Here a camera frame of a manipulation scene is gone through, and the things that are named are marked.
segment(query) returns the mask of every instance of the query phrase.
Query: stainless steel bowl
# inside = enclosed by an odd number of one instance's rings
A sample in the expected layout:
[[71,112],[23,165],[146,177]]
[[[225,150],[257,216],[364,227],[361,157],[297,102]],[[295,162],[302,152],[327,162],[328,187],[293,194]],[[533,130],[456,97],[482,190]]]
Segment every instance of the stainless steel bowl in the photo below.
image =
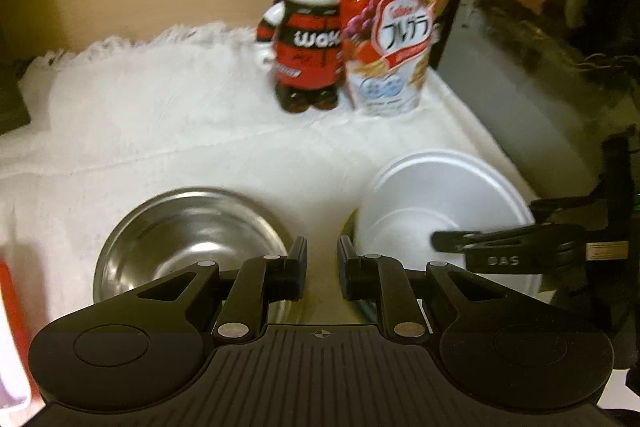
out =
[[286,255],[289,247],[289,235],[253,201],[214,188],[172,190],[141,204],[111,232],[95,267],[94,302],[199,261],[235,270],[251,257]]

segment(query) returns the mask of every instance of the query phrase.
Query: red and black figurine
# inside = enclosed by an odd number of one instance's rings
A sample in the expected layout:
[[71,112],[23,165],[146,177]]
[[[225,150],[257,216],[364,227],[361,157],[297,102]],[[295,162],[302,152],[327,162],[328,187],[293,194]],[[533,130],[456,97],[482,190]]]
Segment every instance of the red and black figurine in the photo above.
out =
[[258,63],[273,67],[276,96],[288,112],[338,105],[342,74],[340,0],[275,0],[256,31]]

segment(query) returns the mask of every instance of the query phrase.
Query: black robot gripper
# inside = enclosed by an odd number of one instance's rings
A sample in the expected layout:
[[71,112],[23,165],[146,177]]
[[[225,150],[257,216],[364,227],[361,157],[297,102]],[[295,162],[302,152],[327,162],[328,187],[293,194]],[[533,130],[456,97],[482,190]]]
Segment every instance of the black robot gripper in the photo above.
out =
[[238,271],[195,264],[45,327],[30,426],[618,425],[595,405],[612,349],[588,322],[450,264],[404,270],[346,236],[337,253],[377,323],[267,324],[302,297],[303,238]]

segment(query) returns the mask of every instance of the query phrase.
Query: metal screw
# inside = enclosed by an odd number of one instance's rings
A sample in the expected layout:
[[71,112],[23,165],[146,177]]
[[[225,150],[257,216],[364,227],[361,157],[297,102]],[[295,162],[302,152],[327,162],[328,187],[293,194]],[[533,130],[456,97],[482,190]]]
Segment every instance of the metal screw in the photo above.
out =
[[394,331],[396,335],[400,335],[401,337],[415,339],[424,334],[424,326],[417,322],[401,322],[396,324]]
[[249,332],[249,328],[240,322],[228,322],[218,328],[218,334],[226,339],[241,339]]

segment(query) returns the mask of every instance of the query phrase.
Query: white cloth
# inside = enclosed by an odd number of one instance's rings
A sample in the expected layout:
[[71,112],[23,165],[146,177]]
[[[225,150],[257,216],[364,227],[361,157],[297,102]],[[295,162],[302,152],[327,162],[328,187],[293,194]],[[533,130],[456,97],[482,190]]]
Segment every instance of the white cloth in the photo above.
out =
[[335,243],[376,172],[398,156],[451,148],[533,192],[436,73],[397,118],[339,108],[290,115],[254,64],[249,30],[172,28],[150,44],[111,38],[38,58],[20,87],[33,123],[0,137],[0,248],[28,330],[92,303],[103,242],[137,204],[211,185],[267,206],[309,240],[305,323],[357,321],[342,301]]

